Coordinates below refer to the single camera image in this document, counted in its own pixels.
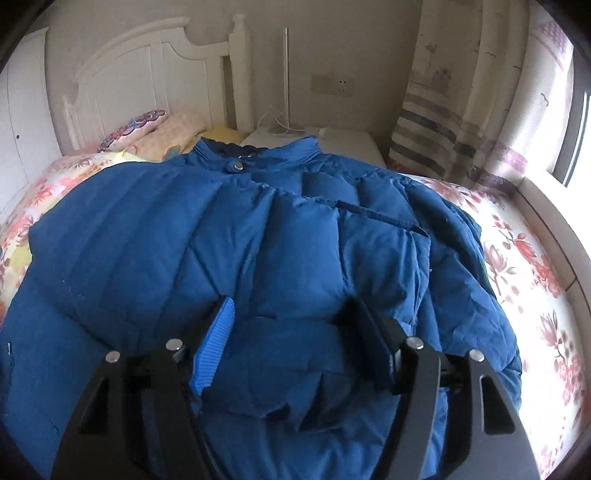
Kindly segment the yellow bed sheet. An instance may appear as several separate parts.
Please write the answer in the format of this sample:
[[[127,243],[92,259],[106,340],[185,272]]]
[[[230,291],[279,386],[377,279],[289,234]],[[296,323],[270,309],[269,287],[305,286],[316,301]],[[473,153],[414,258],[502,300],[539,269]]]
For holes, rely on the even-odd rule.
[[[229,127],[215,127],[199,133],[198,138],[225,144],[240,144],[245,137],[238,130]]]

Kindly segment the cream pillow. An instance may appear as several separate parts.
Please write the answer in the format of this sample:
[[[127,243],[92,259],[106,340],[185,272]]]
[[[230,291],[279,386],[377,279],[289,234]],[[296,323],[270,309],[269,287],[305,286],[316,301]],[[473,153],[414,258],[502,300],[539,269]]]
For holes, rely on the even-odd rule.
[[[148,161],[161,162],[179,155],[191,139],[206,129],[206,122],[195,112],[173,113],[151,133],[131,144],[127,151]]]

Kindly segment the patterned round cushion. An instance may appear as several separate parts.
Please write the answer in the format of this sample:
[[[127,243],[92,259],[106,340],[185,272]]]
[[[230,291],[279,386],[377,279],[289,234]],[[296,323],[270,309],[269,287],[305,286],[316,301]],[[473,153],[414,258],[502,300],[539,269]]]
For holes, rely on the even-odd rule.
[[[153,132],[168,117],[162,109],[155,109],[134,117],[125,125],[111,132],[98,146],[98,152],[123,151],[149,133]]]

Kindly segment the wall socket plate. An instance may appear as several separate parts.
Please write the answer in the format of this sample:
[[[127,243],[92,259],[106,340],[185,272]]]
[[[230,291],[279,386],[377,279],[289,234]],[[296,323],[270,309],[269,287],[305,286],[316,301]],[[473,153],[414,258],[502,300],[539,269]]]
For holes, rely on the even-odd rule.
[[[350,77],[332,77],[325,74],[311,75],[311,92],[322,95],[352,97],[355,81]]]

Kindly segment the patterned curtain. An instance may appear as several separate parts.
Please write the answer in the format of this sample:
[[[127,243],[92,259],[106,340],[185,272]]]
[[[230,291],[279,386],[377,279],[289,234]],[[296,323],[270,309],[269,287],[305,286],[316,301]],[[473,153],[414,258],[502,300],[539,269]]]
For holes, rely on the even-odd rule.
[[[574,47],[537,1],[425,1],[388,166],[512,195],[556,165]]]

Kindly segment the white stick lamp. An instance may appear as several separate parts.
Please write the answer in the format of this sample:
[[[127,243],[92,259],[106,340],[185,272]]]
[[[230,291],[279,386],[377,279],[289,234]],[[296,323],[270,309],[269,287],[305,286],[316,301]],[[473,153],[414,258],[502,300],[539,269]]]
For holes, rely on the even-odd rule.
[[[283,28],[283,40],[281,40],[281,92],[283,92],[283,106],[281,109],[270,107],[259,118],[258,126],[266,117],[273,118],[269,124],[263,127],[264,137],[276,139],[290,139],[304,136],[307,129],[291,120],[290,109],[290,28]]]

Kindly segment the white wooden headboard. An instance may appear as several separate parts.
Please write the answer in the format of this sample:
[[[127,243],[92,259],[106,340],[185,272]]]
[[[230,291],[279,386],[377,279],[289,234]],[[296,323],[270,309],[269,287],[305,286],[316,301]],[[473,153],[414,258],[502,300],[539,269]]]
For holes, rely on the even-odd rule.
[[[190,110],[208,128],[254,129],[250,34],[232,18],[223,42],[195,45],[187,17],[153,21],[115,37],[75,76],[77,98],[63,101],[70,144],[81,149],[149,110]]]

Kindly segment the blue quilted puffer jacket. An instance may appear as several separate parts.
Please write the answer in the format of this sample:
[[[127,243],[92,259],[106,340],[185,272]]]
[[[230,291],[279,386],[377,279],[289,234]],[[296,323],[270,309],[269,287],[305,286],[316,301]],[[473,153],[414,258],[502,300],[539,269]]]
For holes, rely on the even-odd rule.
[[[399,401],[356,377],[337,315],[361,299],[408,335],[481,350],[521,401],[516,335],[477,223],[425,185],[322,153],[204,140],[82,182],[31,228],[1,331],[1,423],[51,472],[110,351],[148,353],[235,301],[198,422],[233,479],[366,479]]]

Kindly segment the floral quilt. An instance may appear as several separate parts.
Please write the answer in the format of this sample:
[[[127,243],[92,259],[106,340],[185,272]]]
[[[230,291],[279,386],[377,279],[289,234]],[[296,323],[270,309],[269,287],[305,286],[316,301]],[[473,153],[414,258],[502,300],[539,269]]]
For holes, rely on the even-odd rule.
[[[67,193],[127,153],[62,157],[24,183],[1,211],[1,307],[7,309],[31,263],[28,230]],[[489,281],[517,336],[522,359],[520,416],[542,478],[547,479],[590,421],[587,365],[577,318],[555,256],[517,197],[507,199],[433,179],[420,183],[481,226]]]

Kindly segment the white wardrobe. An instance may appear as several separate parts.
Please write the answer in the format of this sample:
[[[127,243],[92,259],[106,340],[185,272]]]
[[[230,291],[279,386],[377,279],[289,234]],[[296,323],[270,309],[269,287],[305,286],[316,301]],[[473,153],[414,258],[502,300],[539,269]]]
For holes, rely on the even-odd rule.
[[[1,219],[6,220],[45,169],[62,156],[50,113],[47,28],[23,37],[1,73]]]

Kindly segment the white nightstand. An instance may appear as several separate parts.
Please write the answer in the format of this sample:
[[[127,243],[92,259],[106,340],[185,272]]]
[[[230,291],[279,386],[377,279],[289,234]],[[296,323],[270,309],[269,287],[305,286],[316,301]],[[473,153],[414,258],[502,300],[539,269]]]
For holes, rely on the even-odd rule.
[[[308,127],[302,132],[286,133],[281,128],[274,130],[271,127],[259,127],[242,141],[242,145],[276,148],[307,136],[317,137],[318,144],[325,153],[346,156],[376,167],[387,168],[375,140],[366,131]]]

